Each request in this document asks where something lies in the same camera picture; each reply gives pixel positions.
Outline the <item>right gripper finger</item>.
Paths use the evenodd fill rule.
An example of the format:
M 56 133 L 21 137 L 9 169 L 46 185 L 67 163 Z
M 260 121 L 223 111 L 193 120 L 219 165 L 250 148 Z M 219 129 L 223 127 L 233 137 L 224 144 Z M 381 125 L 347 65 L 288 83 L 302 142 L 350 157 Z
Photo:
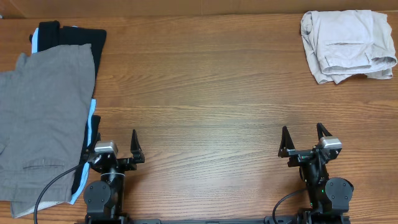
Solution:
M 332 134 L 324 127 L 322 123 L 317 123 L 317 135 L 318 139 L 332 136 Z
M 295 146 L 293 144 L 289 130 L 287 129 L 287 126 L 284 126 L 282 128 L 282 137 L 281 137 L 279 152 L 289 152 L 294 150 Z

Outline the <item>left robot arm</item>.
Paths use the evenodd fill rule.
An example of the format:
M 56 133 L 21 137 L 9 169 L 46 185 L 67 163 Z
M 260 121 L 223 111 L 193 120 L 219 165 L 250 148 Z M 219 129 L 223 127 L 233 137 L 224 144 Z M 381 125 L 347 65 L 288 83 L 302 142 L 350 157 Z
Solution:
M 114 141 L 104 142 L 97 137 L 88 153 L 88 164 L 100 173 L 100 180 L 90 183 L 83 193 L 86 203 L 85 223 L 131 223 L 123 212 L 124 181 L 127 171 L 134 171 L 145 162 L 145 156 L 134 130 L 131 137 L 131 156 L 118 157 Z

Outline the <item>grey shorts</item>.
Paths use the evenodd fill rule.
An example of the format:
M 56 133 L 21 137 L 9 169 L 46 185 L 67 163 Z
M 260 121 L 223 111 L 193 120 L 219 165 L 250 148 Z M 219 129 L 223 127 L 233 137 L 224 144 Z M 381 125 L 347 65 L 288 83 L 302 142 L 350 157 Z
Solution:
M 88 44 L 21 54 L 1 74 L 1 200 L 14 218 L 70 201 L 94 86 Z

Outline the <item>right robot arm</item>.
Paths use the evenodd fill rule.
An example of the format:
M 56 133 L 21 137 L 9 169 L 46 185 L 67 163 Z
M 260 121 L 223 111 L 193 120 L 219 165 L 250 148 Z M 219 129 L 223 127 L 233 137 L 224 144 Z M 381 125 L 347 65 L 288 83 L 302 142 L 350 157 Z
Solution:
M 336 159 L 342 150 L 341 141 L 334 137 L 321 123 L 317 123 L 318 143 L 311 149 L 298 151 L 286 126 L 282 128 L 279 157 L 289 159 L 289 167 L 298 167 L 305 188 L 297 190 L 280 199 L 272 211 L 274 223 L 278 222 L 275 212 L 286 199 L 306 191 L 310 208 L 301 208 L 291 219 L 292 223 L 349 223 L 344 214 L 349 211 L 353 197 L 353 184 L 343 178 L 329 177 L 328 162 Z

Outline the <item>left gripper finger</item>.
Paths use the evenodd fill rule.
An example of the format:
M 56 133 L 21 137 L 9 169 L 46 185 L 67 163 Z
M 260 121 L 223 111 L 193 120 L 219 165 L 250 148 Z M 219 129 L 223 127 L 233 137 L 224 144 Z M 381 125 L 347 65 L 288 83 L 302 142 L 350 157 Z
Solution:
M 101 140 L 101 134 L 97 133 L 97 135 L 89 137 L 88 134 L 85 136 L 83 141 L 83 147 L 81 150 L 81 161 L 86 162 L 89 158 L 89 155 L 94 152 L 96 143 Z
M 132 132 L 130 152 L 133 155 L 134 159 L 142 159 L 143 158 L 143 151 L 139 144 L 137 132 L 135 129 Z

